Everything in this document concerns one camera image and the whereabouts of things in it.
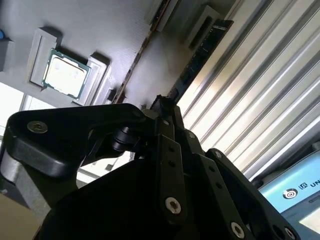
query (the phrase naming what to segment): silver screw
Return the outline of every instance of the silver screw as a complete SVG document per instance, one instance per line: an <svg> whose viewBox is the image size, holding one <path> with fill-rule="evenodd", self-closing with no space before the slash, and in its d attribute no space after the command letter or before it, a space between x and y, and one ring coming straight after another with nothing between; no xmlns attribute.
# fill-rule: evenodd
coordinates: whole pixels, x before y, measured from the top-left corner
<svg viewBox="0 0 320 240"><path fill-rule="evenodd" d="M221 159L221 158L222 158L221 153L218 152L218 151L215 151L215 152L214 152L214 155L215 155L218 159Z"/></svg>
<svg viewBox="0 0 320 240"><path fill-rule="evenodd" d="M27 128L36 134L44 134L48 131L48 126L42 121L31 121L27 124Z"/></svg>
<svg viewBox="0 0 320 240"><path fill-rule="evenodd" d="M165 200L165 207L175 215L178 215L179 213L181 213L181 205L177 201L177 199L175 199L174 197L168 197Z"/></svg>
<svg viewBox="0 0 320 240"><path fill-rule="evenodd" d="M293 234L293 232L289 228L285 227L284 230L285 230L286 234L288 234L291 239L296 240L295 235Z"/></svg>
<svg viewBox="0 0 320 240"><path fill-rule="evenodd" d="M231 229L232 232L239 238L239 239L244 239L245 238L245 232L244 230L240 227L240 225L236 222L231 223Z"/></svg>
<svg viewBox="0 0 320 240"><path fill-rule="evenodd" d="M196 135L194 135L194 133L192 131L189 131L189 137L192 139L195 139Z"/></svg>

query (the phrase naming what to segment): corrugated metal panel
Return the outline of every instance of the corrugated metal panel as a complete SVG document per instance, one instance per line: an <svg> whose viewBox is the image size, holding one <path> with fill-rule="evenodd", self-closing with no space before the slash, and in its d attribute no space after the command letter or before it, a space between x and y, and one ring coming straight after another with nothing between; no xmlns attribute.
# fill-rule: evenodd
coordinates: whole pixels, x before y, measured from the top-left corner
<svg viewBox="0 0 320 240"><path fill-rule="evenodd" d="M239 0L179 102L202 147L252 179L320 132L320 1Z"/></svg>

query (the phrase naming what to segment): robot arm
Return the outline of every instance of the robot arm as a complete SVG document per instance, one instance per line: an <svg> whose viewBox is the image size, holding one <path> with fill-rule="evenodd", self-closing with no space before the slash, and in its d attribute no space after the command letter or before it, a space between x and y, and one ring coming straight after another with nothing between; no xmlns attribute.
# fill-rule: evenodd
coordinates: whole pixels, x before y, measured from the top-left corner
<svg viewBox="0 0 320 240"><path fill-rule="evenodd" d="M173 102L18 112L1 174L42 222L35 239L299 240L219 150L204 152ZM79 167L124 151L134 160L78 189Z"/></svg>

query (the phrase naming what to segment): ur logo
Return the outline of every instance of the ur logo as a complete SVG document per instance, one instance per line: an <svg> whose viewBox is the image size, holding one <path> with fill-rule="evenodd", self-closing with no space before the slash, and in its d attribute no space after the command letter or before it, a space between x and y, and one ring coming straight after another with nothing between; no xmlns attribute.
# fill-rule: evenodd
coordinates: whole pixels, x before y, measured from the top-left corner
<svg viewBox="0 0 320 240"><path fill-rule="evenodd" d="M285 199L293 199L298 195L298 190L294 188L287 189L283 192L282 196Z"/></svg>
<svg viewBox="0 0 320 240"><path fill-rule="evenodd" d="M305 189L306 187L308 187L308 184L306 184L305 182L299 185L300 189Z"/></svg>

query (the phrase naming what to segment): aluminum profile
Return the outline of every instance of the aluminum profile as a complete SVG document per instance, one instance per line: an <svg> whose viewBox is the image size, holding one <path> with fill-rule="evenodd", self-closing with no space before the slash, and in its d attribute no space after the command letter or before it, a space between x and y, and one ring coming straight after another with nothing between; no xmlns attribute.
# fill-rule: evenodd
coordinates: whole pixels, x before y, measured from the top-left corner
<svg viewBox="0 0 320 240"><path fill-rule="evenodd" d="M93 99L97 94L97 91L99 90L99 86L102 80L104 79L106 71L109 67L109 64L106 64L96 59L94 55L89 56L88 62L86 65L91 68L90 74L86 80L80 99L74 100L75 103L81 106L92 105Z"/></svg>
<svg viewBox="0 0 320 240"><path fill-rule="evenodd" d="M41 89L42 80L47 67L51 49L59 46L62 36L60 32L49 27L38 28L32 40L27 62L27 81Z"/></svg>
<svg viewBox="0 0 320 240"><path fill-rule="evenodd" d="M320 1L238 0L178 105L185 127L252 180L320 133Z"/></svg>

